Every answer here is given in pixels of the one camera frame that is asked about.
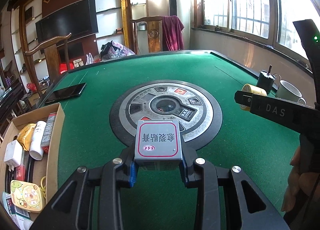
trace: yellow snack package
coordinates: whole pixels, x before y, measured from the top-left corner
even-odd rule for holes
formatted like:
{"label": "yellow snack package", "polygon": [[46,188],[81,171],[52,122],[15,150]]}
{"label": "yellow snack package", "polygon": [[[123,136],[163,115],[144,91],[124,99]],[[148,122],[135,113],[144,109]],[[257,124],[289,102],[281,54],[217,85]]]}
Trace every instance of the yellow snack package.
{"label": "yellow snack package", "polygon": [[30,149],[31,137],[36,125],[36,123],[30,123],[26,125],[18,134],[17,141],[21,144],[25,151],[28,151]]}

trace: cartoon packaging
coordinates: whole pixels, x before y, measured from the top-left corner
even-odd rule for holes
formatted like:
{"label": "cartoon packaging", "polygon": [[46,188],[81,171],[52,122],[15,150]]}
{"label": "cartoon packaging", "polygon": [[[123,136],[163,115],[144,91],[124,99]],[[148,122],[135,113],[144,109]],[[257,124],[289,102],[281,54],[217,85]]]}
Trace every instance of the cartoon packaging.
{"label": "cartoon packaging", "polygon": [[36,184],[12,180],[10,190],[12,202],[18,208],[40,213],[45,206],[43,193]]}

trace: chair backrest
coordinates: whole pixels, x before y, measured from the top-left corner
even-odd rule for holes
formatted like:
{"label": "chair backrest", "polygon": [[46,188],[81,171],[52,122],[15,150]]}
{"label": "chair backrest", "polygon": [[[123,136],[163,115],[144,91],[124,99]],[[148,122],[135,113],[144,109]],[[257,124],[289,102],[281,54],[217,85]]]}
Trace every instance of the chair backrest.
{"label": "chair backrest", "polygon": [[[64,41],[64,52],[66,57],[67,69],[70,70],[70,63],[69,63],[69,55],[68,55],[68,39],[71,37],[71,33],[67,36],[56,36],[42,43],[38,44],[30,51],[24,52],[25,56],[31,58],[29,59],[30,65],[32,68],[32,72],[35,73],[34,62],[33,62],[33,54],[35,54],[39,50],[44,50],[45,59],[47,62],[48,73],[50,82],[52,83],[59,75],[59,55],[57,50],[57,43],[60,41]],[[40,90],[39,83],[36,83],[37,91],[40,96],[42,96],[42,91]]]}
{"label": "chair backrest", "polygon": [[143,17],[137,20],[130,20],[133,24],[133,39],[134,39],[134,52],[138,54],[138,35],[137,35],[137,23],[146,22],[148,32],[148,48],[149,52],[159,52],[160,47],[160,25],[162,16],[149,16]]}

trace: gray box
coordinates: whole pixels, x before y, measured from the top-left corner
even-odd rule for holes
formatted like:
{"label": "gray box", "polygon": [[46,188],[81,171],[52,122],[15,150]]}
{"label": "gray box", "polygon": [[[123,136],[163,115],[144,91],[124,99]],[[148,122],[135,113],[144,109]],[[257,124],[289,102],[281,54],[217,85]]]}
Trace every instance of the gray box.
{"label": "gray box", "polygon": [[177,120],[140,120],[137,124],[135,161],[145,170],[172,170],[182,161]]}

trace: person's hand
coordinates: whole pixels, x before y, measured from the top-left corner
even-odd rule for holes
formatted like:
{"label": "person's hand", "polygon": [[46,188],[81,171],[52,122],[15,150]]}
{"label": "person's hand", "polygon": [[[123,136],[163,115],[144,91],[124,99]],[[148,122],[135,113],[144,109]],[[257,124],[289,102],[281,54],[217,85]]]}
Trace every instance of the person's hand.
{"label": "person's hand", "polygon": [[[306,172],[303,174],[299,174],[300,168],[300,146],[296,149],[292,160],[290,161],[290,165],[293,166],[289,177],[288,177],[288,187],[284,193],[283,203],[281,207],[281,211],[289,212],[293,209],[294,204],[296,202],[296,195],[301,189],[305,194],[310,196],[316,179],[319,173],[315,172]],[[316,188],[315,198],[320,197],[320,186]]]}

